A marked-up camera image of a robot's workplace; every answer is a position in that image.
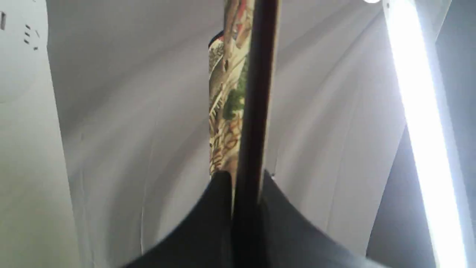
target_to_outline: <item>vent slot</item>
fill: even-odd
[[[5,30],[5,24],[7,23],[7,14],[5,12],[0,11],[0,30]]]

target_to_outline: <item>fluorescent light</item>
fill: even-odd
[[[464,268],[453,180],[415,2],[387,0],[384,9],[436,264]]]

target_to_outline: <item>led light strip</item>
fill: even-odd
[[[436,265],[465,268],[453,180],[415,2],[383,4]]]

